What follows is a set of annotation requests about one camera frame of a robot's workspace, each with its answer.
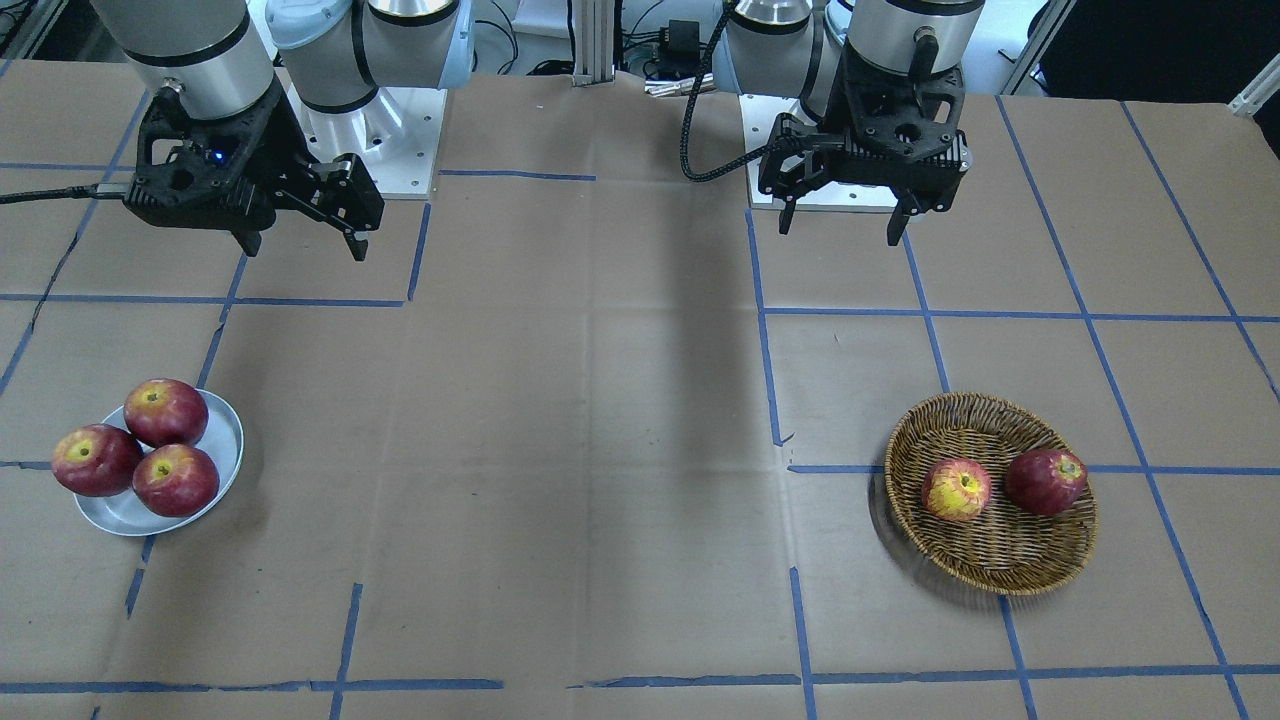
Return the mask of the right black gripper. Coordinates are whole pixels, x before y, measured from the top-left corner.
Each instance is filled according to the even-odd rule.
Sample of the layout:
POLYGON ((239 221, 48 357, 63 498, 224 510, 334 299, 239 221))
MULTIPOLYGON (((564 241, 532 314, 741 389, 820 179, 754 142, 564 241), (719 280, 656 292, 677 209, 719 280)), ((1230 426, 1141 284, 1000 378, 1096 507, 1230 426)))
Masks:
POLYGON ((279 79, 243 111, 211 120, 186 110, 175 82, 163 85, 140 123, 122 201, 150 225, 228 231, 247 258, 278 211, 298 211, 339 231, 357 263, 385 209, 361 156, 310 152, 279 79))

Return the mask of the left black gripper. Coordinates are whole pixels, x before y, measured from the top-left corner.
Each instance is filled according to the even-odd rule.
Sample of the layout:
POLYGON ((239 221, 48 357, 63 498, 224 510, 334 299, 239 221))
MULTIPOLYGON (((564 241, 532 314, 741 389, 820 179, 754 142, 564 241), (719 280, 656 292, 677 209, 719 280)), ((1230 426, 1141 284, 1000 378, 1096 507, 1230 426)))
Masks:
POLYGON ((756 186, 783 202, 780 234, 788 234, 799 199, 836 182, 892 191, 890 247, 901 243, 916 214, 952 206, 972 164, 957 128, 963 73, 933 69, 938 42, 909 42, 906 51, 900 74, 845 44, 822 118, 814 126, 788 113, 774 120, 756 186))

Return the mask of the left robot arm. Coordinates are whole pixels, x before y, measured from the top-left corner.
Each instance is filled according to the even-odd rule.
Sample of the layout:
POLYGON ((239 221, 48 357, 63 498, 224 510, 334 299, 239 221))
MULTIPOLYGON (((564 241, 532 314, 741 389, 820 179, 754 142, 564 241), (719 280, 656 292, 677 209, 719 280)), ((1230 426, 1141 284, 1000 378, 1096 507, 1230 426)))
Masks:
POLYGON ((780 233, 799 202, 832 184, 887 188, 886 231, 947 211, 972 167, 957 122, 963 55, 982 1, 724 1, 701 59, 716 87, 795 100, 767 140, 708 182, 758 161, 756 188, 780 204, 780 233))

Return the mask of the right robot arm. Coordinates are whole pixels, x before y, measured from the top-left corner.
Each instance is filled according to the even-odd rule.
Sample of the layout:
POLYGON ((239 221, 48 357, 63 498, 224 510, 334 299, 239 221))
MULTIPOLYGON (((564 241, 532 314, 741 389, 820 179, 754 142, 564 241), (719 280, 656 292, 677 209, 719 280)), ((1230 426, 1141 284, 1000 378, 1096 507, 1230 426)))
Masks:
POLYGON ((381 224, 389 159, 412 133, 393 88, 471 73, 468 1, 96 1, 145 82, 122 204, 159 228, 225 231, 247 256, 279 211, 342 233, 381 224))

